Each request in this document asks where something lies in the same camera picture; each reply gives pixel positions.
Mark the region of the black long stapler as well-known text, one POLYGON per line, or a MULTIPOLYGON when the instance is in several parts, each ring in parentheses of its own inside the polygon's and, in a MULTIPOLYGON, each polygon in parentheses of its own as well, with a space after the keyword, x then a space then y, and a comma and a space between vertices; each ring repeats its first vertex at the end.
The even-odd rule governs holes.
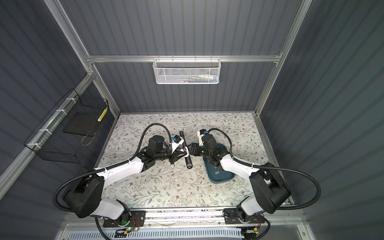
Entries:
POLYGON ((183 131, 180 131, 180 137, 184 140, 183 142, 183 148, 184 150, 186 151, 187 155, 185 156, 185 161, 186 161, 186 167, 187 169, 192 169, 193 168, 193 164, 192 164, 192 159, 190 157, 190 154, 189 154, 189 149, 187 147, 187 143, 186 143, 186 138, 185 138, 185 135, 184 135, 184 132, 183 131))

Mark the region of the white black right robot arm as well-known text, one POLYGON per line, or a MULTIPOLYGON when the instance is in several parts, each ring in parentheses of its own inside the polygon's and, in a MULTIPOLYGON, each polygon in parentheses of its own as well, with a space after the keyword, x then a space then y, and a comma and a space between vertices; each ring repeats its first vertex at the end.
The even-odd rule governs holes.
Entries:
POLYGON ((256 166, 246 163, 219 147, 211 134, 202 135, 198 143, 187 146, 193 156, 203 157, 206 162, 224 171, 245 179, 253 193, 237 205, 237 214, 244 220, 259 213, 274 213, 291 196, 291 190, 277 170, 269 170, 274 165, 266 163, 256 166))

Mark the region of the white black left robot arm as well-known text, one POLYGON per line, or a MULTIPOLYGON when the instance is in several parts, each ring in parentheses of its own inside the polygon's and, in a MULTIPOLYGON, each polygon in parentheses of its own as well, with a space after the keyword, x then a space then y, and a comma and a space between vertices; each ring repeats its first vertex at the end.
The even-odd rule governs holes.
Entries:
POLYGON ((156 161, 169 160, 174 164, 189 154, 183 137, 175 135, 169 144, 161 136, 153 136, 132 160, 117 167, 99 168, 99 173, 81 177, 70 183, 63 194, 64 202, 79 218, 88 216, 120 220, 129 208, 121 201, 102 197, 103 190, 128 176, 142 173, 156 161))

